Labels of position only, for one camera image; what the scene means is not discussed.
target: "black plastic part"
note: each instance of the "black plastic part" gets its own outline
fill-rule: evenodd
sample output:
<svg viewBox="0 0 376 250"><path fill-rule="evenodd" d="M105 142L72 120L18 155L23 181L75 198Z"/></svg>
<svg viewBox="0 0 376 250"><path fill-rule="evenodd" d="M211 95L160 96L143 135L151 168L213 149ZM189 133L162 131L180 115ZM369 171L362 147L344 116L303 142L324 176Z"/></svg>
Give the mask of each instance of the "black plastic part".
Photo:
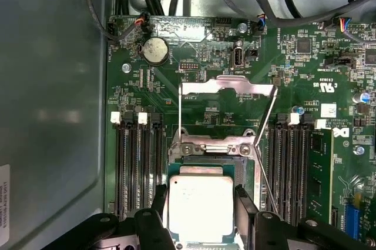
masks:
<svg viewBox="0 0 376 250"><path fill-rule="evenodd" d="M335 206L331 207L331 225L338 227L338 208Z"/></svg>
<svg viewBox="0 0 376 250"><path fill-rule="evenodd" d="M163 217L163 208L165 207L167 197L167 185L157 185L155 188L155 196L152 203L152 209L156 210L159 216Z"/></svg>
<svg viewBox="0 0 376 250"><path fill-rule="evenodd" d="M118 224L117 217L112 214L91 216L42 250L88 249L101 239L113 234Z"/></svg>
<svg viewBox="0 0 376 250"><path fill-rule="evenodd" d="M257 213L254 221L254 249L257 250L289 250L287 238L283 230L283 222L270 212Z"/></svg>
<svg viewBox="0 0 376 250"><path fill-rule="evenodd" d="M287 120L287 114L279 113L276 115L276 124L284 124Z"/></svg>
<svg viewBox="0 0 376 250"><path fill-rule="evenodd" d="M150 121L153 127L159 126L161 123L160 113L152 113L150 116Z"/></svg>
<svg viewBox="0 0 376 250"><path fill-rule="evenodd" d="M171 234L163 227L156 210L139 210L135 213L135 223L141 250L175 250Z"/></svg>
<svg viewBox="0 0 376 250"><path fill-rule="evenodd" d="M125 112L123 114L123 122L125 123L125 126L133 124L133 112Z"/></svg>
<svg viewBox="0 0 376 250"><path fill-rule="evenodd" d="M235 187L235 225L245 249L252 245L254 217L258 209L241 185Z"/></svg>
<svg viewBox="0 0 376 250"><path fill-rule="evenodd" d="M300 118L300 123L303 125L312 125L315 123L315 119L313 118L312 114L304 113Z"/></svg>
<svg viewBox="0 0 376 250"><path fill-rule="evenodd" d="M317 226L308 225L307 221L314 221ZM298 237L312 241L324 249L341 250L369 250L362 242L353 240L343 231L330 224L318 221L314 218L304 218L298 224Z"/></svg>

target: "green circuit board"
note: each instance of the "green circuit board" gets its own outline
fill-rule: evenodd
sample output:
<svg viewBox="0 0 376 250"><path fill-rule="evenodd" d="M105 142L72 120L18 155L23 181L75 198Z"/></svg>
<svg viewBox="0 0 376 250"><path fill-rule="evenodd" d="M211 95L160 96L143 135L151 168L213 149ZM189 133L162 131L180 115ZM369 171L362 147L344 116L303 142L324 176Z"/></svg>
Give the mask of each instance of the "green circuit board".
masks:
<svg viewBox="0 0 376 250"><path fill-rule="evenodd" d="M114 33L119 33L135 19L113 16L109 25ZM247 25L247 32L238 31L240 23ZM364 241L369 236L374 237L376 218L370 213L375 205L376 185L376 102L373 99L376 44L358 44L345 37L339 28L321 29L320 23L286 29L266 26L258 31L250 21L242 19L151 17L150 25L150 34L136 28L127 40L108 47L105 211L116 213L119 190L123 190L120 198L124 213L132 209L130 206L150 205L156 175L150 176L143 188L138 180L143 177L143 169L152 170L156 161L160 161L159 183L166 181L167 150L178 124L179 84L207 82L219 75L241 75L253 84L278 87L271 121L277 114L291 113L293 106L302 106L313 120L326 119L326 129L315 129L313 123L309 129L313 142L309 143L307 154L304 215L315 216L347 231L349 214L346 214L346 206L351 205L360 210L360 227L354 238ZM376 25L349 24L348 31L372 40ZM156 36L167 42L169 53L163 65L150 66L142 55L142 45ZM240 66L234 66L231 60L236 41L243 43L244 61ZM122 70L123 64L130 65L127 72ZM355 104L353 96L358 92L368 92L370 101ZM247 128L257 131L267 103L265 96L236 94L232 90L191 94L182 100L182 126L189 134L212 138L241 135ZM130 113L131 118L136 118L138 112L148 113L149 118L159 114L160 136L150 132L154 150L147 153L155 154L158 149L160 158L157 160L155 155L148 158L147 167L140 165L140 155L133 162L124 159L122 169L118 170L119 131L110 121L112 112L120 112L121 116ZM267 155L270 153L269 137L267 130L260 146L265 167L268 167ZM143 139L143 136L136 137L138 145ZM354 153L357 146L365 149L363 155ZM120 149L120 153L124 155L124 149ZM252 192L253 165L250 161L241 164L244 173L239 181ZM127 177L129 165L133 165L136 174L132 181L136 187L132 192L129 190L132 182ZM309 180L310 172L315 182ZM136 194L137 198L133 205L129 204L131 194ZM262 194L262 208L267 209L264 186Z"/></svg>

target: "capacitor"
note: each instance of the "capacitor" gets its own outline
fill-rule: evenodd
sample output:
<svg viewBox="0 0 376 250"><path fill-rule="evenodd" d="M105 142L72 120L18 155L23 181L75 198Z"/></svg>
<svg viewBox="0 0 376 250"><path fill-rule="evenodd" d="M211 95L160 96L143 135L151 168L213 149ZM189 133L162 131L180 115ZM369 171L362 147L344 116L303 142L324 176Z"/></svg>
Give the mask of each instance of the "capacitor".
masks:
<svg viewBox="0 0 376 250"><path fill-rule="evenodd" d="M291 111L292 113L298 113L299 115L304 114L304 108L302 106L293 106Z"/></svg>
<svg viewBox="0 0 376 250"><path fill-rule="evenodd" d="M355 155L363 155L365 153L365 149L363 146L357 145L354 147L354 154Z"/></svg>
<svg viewBox="0 0 376 250"><path fill-rule="evenodd" d="M162 38L152 37L143 45L142 54L149 65L161 66L169 57L169 45Z"/></svg>
<svg viewBox="0 0 376 250"><path fill-rule="evenodd" d="M367 103L370 99L370 94L367 92L358 92L352 97L354 103Z"/></svg>

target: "white label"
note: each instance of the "white label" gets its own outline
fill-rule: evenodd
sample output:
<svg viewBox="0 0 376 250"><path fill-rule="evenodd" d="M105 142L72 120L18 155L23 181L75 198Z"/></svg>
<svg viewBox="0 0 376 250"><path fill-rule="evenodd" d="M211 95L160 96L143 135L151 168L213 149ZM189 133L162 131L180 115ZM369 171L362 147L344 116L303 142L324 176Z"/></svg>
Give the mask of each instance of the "white label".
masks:
<svg viewBox="0 0 376 250"><path fill-rule="evenodd" d="M9 240L9 199L11 166L0 166L0 246Z"/></svg>
<svg viewBox="0 0 376 250"><path fill-rule="evenodd" d="M321 104L322 118L335 118L337 116L337 104Z"/></svg>

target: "colored wires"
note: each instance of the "colored wires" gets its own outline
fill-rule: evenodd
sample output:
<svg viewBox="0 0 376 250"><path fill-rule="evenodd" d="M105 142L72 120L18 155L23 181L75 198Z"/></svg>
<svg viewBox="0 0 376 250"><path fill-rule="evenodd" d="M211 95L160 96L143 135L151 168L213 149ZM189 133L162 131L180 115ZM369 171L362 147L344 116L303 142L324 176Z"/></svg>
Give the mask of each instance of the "colored wires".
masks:
<svg viewBox="0 0 376 250"><path fill-rule="evenodd" d="M342 7L333 9L331 11L325 12L320 15L314 15L309 16L306 18L296 18L296 19L281 19L276 17L276 15L273 12L273 9L271 8L268 0L256 0L257 3L260 5L260 8L264 11L266 16L268 17L268 20L277 27L292 27L292 26L300 26L305 24L310 24L312 22L317 21L325 21L326 19L330 19L333 17L336 17L338 15L347 13L352 11L353 9L363 5L364 3L370 1L370 0L354 0L350 2L349 4L346 4Z"/></svg>
<svg viewBox="0 0 376 250"><path fill-rule="evenodd" d="M340 18L340 28L341 32L345 32L348 28L351 18Z"/></svg>
<svg viewBox="0 0 376 250"><path fill-rule="evenodd" d="M142 14L140 14L140 17L138 17L138 19L136 19L135 23L131 24L129 27L127 27L119 36L112 35L100 23L100 20L98 18L98 15L97 15L95 8L94 8L94 5L93 5L93 1L92 0L86 0L86 3L88 4L89 12L90 12L90 14L91 14L91 16L94 20L94 24L97 27L97 29L100 31L100 33L103 36L107 37L108 39L110 39L112 41L119 41L119 40L126 38L136 28L137 25L142 24L145 21L145 19L147 18L147 14L142 13Z"/></svg>
<svg viewBox="0 0 376 250"><path fill-rule="evenodd" d="M266 25L265 14L258 15L257 18L258 18L258 23L257 23L257 25L258 25L258 30L261 31L261 30L264 29L264 27L265 27L265 25Z"/></svg>

